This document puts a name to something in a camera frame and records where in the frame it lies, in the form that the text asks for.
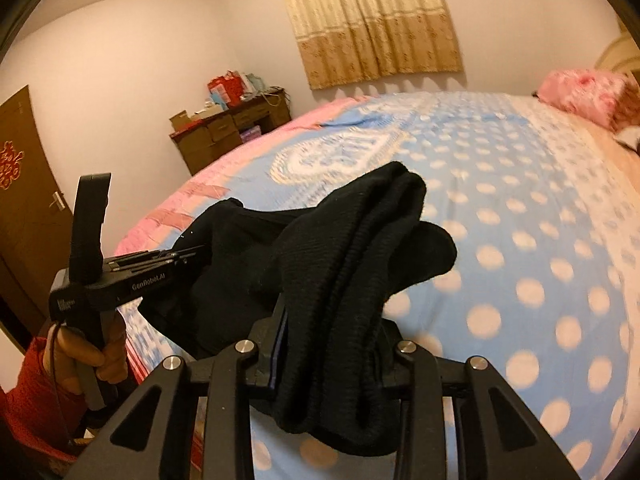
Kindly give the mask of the dark red sleeve forearm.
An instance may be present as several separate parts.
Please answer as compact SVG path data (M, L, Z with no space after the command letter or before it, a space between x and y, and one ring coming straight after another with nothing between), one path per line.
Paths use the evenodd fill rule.
M84 450L70 442L87 411L85 397L55 387L43 367L47 341L35 338L16 386L1 393L1 474L62 477Z

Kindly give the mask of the person's left hand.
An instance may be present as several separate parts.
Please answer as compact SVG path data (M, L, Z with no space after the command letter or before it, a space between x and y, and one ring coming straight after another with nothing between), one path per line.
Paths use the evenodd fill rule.
M119 312L114 313L102 350L69 328L55 325L47 334L43 369L58 385L73 394L82 393L77 364L92 367L99 380L116 385L128 376L125 344L126 324Z

